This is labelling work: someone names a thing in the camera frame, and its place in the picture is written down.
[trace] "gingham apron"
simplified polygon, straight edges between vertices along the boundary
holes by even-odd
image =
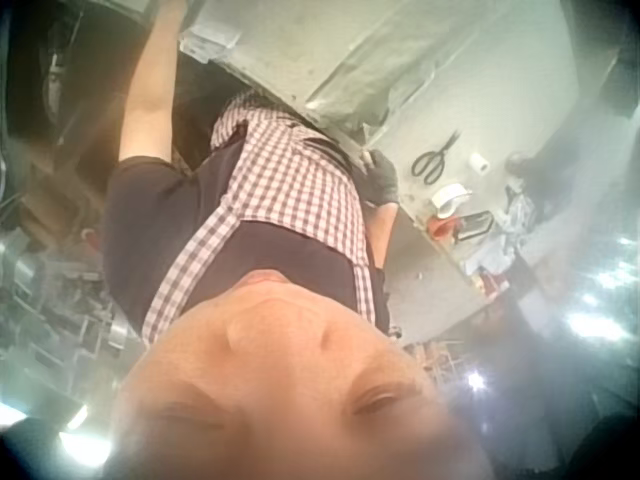
[[[279,225],[347,257],[353,265],[358,313],[375,324],[358,193],[331,159],[304,143],[325,137],[247,92],[234,99],[216,123],[212,149],[225,146],[243,125],[242,154],[220,205],[180,252],[151,302],[142,327],[147,345],[180,316],[195,285],[243,221]]]

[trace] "black scissors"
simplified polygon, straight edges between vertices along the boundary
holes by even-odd
[[[416,158],[415,162],[413,162],[413,165],[411,166],[411,173],[413,173],[413,176],[421,177],[426,173],[424,176],[425,185],[433,185],[440,180],[440,177],[444,173],[445,156],[449,149],[453,147],[454,143],[458,141],[458,138],[460,138],[460,132],[456,130],[440,150],[437,152],[423,153]]]

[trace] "man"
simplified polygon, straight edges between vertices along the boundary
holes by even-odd
[[[185,10],[161,4],[105,214],[107,281],[149,345],[118,398],[107,474],[442,473],[458,451],[450,419],[376,329],[388,326],[379,269],[398,208],[393,166],[373,155],[365,224],[335,144],[247,93],[184,178],[170,159]]]

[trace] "black shirt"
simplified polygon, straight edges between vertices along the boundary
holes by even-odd
[[[244,139],[236,138],[190,177],[150,157],[124,160],[114,173],[103,225],[105,278],[138,333],[167,271],[220,204],[243,146]],[[376,325],[386,332],[383,274],[369,257]],[[262,222],[240,224],[196,284],[184,311],[220,295],[250,271],[267,268],[357,311],[353,267],[345,256],[315,239]]]

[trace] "checkered apron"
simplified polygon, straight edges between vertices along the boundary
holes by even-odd
[[[152,344],[180,316],[195,285],[243,221],[293,230],[347,257],[353,265],[358,313],[375,324],[358,193],[329,157],[304,143],[325,137],[247,92],[236,97],[216,123],[212,149],[225,146],[241,126],[246,128],[245,144],[227,191],[169,268],[145,317],[143,340]]]

